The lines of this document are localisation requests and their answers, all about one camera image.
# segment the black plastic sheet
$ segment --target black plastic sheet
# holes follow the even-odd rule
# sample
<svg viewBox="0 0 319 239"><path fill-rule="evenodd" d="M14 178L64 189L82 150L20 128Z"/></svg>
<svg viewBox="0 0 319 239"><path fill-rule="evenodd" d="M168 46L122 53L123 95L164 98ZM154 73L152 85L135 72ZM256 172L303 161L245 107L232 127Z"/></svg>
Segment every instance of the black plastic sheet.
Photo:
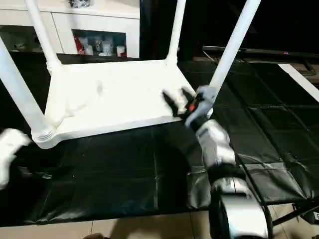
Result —
<svg viewBox="0 0 319 239"><path fill-rule="evenodd" d="M50 75L45 58L12 58L42 110ZM59 55L64 64L112 61ZM210 62L182 62L194 88L207 84ZM0 85L2 128L29 134ZM234 64L214 106L268 204L319 195L318 103L278 65ZM17 153L10 183L0 191L0 226L47 224L205 209L210 202L202 153L179 122L73 139L43 150L34 143Z"/></svg>

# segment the shelf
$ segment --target shelf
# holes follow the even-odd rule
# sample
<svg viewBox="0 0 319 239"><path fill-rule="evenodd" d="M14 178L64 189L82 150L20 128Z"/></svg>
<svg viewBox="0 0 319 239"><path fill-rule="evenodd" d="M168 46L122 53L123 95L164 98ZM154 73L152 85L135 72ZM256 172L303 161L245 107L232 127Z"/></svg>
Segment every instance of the shelf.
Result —
<svg viewBox="0 0 319 239"><path fill-rule="evenodd" d="M140 19L139 0L91 0L85 8L71 8L67 0L37 0L40 11ZM24 0L1 0L0 9L26 10Z"/></svg>

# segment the floor tile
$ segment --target floor tile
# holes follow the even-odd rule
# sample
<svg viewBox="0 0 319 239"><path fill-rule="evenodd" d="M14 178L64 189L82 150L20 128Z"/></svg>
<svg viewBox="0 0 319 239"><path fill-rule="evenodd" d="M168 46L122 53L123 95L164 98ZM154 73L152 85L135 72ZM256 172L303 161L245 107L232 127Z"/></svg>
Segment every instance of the floor tile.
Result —
<svg viewBox="0 0 319 239"><path fill-rule="evenodd" d="M111 239L193 239L189 213L94 221L92 233Z"/></svg>
<svg viewBox="0 0 319 239"><path fill-rule="evenodd" d="M1 239L82 239L91 233L92 222L0 228Z"/></svg>
<svg viewBox="0 0 319 239"><path fill-rule="evenodd" d="M282 217L292 212L292 204L274 205L277 217ZM301 217L293 218L281 224L289 239L311 239L316 235L315 226L307 223Z"/></svg>
<svg viewBox="0 0 319 239"><path fill-rule="evenodd" d="M195 239L210 239L208 211L190 213Z"/></svg>
<svg viewBox="0 0 319 239"><path fill-rule="evenodd" d="M271 215L272 220L276 220L278 217L277 217L277 214L276 214L276 212L275 212L273 206L271 206L271 205L268 206L268 210L269 210L269 212L270 212L270 215Z"/></svg>

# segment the black table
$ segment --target black table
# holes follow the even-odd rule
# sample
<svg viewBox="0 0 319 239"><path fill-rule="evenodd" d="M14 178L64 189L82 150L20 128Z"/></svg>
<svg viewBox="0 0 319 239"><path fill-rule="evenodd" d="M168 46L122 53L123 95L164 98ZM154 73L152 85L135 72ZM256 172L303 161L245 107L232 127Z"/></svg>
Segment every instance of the black table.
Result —
<svg viewBox="0 0 319 239"><path fill-rule="evenodd" d="M12 53L44 111L50 75L39 53ZM115 61L59 55L63 64ZM180 62L196 89L215 70ZM0 84L2 128L29 127ZM214 117L228 131L268 205L319 195L319 104L275 64L237 63L218 95ZM207 175L195 136L179 122L73 139L17 153L0 191L0 226L47 224L206 209Z"/></svg>

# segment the cabinet door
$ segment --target cabinet door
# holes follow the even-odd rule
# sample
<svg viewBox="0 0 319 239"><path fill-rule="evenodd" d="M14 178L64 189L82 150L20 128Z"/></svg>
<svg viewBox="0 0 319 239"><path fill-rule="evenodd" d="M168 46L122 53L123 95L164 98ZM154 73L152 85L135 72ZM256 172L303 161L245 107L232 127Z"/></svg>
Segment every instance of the cabinet door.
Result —
<svg viewBox="0 0 319 239"><path fill-rule="evenodd" d="M41 12L41 18L56 53L63 53L51 13ZM8 50L41 51L27 11L0 9L0 36Z"/></svg>
<svg viewBox="0 0 319 239"><path fill-rule="evenodd" d="M78 54L79 46L77 48L75 41L81 38L81 46L89 45L94 55L103 54L99 44L107 40L112 42L113 55L117 55L117 46L124 46L127 57L139 57L139 19L67 13L52 13L52 16L64 53Z"/></svg>

